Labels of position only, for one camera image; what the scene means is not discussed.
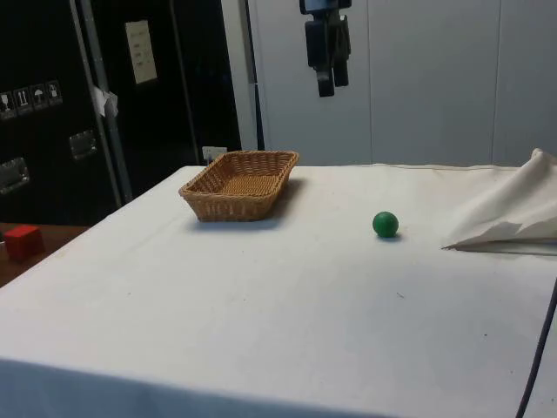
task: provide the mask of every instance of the door frame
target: door frame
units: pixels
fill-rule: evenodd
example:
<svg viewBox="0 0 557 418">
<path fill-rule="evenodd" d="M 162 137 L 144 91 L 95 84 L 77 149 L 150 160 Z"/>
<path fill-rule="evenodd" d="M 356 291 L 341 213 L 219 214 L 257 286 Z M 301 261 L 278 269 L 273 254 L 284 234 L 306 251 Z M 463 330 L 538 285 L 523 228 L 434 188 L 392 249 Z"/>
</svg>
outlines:
<svg viewBox="0 0 557 418">
<path fill-rule="evenodd" d="M 226 45 L 234 88 L 234 101 L 238 118 L 238 130 L 242 150 L 258 149 L 257 133 L 257 102 L 256 89 L 259 94 L 259 106 L 263 125 L 264 138 L 267 124 L 265 117 L 265 92 L 264 83 L 257 83 L 253 68 L 261 71 L 261 65 L 255 66 L 253 62 L 252 43 L 250 42 L 250 29 L 253 37 L 253 49 L 258 50 L 257 18 L 248 18 L 248 11 L 255 14 L 256 4 L 252 0 L 221 0 L 223 20 L 225 23 Z M 258 80 L 263 79 L 262 72 L 258 72 Z M 265 149 L 271 149 L 265 140 Z"/>
</svg>

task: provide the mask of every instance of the white panel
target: white panel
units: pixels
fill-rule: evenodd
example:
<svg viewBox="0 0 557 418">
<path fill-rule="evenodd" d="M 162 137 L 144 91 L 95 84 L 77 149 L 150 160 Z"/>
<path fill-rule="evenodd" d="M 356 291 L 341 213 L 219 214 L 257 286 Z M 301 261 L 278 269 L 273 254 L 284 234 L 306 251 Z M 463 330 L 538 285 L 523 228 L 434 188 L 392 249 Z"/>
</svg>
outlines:
<svg viewBox="0 0 557 418">
<path fill-rule="evenodd" d="M 252 94 L 254 89 L 249 75 L 251 54 L 249 40 L 245 33 L 247 30 L 245 6 L 239 0 L 222 0 L 221 3 L 242 149 L 257 150 L 257 119 Z"/>
<path fill-rule="evenodd" d="M 374 162 L 491 162 L 500 0 L 370 0 Z"/>
<path fill-rule="evenodd" d="M 493 160 L 557 153 L 557 2 L 503 0 Z"/>
<path fill-rule="evenodd" d="M 345 11 L 350 22 L 350 85 L 320 98 L 307 65 L 296 0 L 251 0 L 254 50 L 262 93 L 265 146 L 301 153 L 303 165 L 371 162 L 367 2 Z"/>
</svg>

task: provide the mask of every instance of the paper note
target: paper note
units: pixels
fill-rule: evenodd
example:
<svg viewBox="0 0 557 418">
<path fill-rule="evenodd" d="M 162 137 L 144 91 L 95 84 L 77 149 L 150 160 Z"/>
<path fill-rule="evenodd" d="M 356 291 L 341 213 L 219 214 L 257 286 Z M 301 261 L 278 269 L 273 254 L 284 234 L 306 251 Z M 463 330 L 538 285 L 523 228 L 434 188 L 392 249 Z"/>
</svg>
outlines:
<svg viewBox="0 0 557 418">
<path fill-rule="evenodd" d="M 136 84 L 157 79 L 157 67 L 151 45 L 149 23 L 146 20 L 125 24 L 130 46 L 131 64 Z"/>
</svg>

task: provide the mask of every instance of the red cube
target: red cube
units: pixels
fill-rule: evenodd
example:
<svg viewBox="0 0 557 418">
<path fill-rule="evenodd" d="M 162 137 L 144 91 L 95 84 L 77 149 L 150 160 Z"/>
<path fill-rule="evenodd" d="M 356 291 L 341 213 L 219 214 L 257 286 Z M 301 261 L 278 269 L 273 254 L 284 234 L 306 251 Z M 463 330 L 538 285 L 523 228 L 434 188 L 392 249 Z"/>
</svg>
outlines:
<svg viewBox="0 0 557 418">
<path fill-rule="evenodd" d="M 21 225 L 3 235 L 11 260 L 25 261 L 44 251 L 43 235 L 36 226 Z"/>
</svg>

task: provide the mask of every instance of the label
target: label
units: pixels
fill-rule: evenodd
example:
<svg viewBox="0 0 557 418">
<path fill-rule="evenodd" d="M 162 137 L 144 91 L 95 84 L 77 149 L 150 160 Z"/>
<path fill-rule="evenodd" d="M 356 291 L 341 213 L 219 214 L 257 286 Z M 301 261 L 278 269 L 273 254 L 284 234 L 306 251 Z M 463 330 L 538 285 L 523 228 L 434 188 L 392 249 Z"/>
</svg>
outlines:
<svg viewBox="0 0 557 418">
<path fill-rule="evenodd" d="M 61 105 L 64 100 L 62 98 L 62 90 L 60 90 L 60 83 L 57 80 L 52 80 L 45 85 L 46 97 L 49 100 L 50 106 Z"/>
<path fill-rule="evenodd" d="M 49 107 L 49 100 L 46 95 L 44 84 L 32 85 L 30 91 L 31 99 L 33 100 L 33 107 L 36 111 L 40 111 Z"/>
<path fill-rule="evenodd" d="M 7 120 L 17 117 L 16 102 L 11 91 L 0 93 L 0 120 Z"/>
<path fill-rule="evenodd" d="M 131 65 L 136 84 L 157 79 L 157 67 L 151 45 L 149 23 L 146 20 L 125 24 L 130 47 Z"/>
<path fill-rule="evenodd" d="M 14 99 L 16 100 L 17 114 L 19 116 L 26 115 L 33 111 L 33 102 L 27 87 L 14 90 Z"/>
</svg>

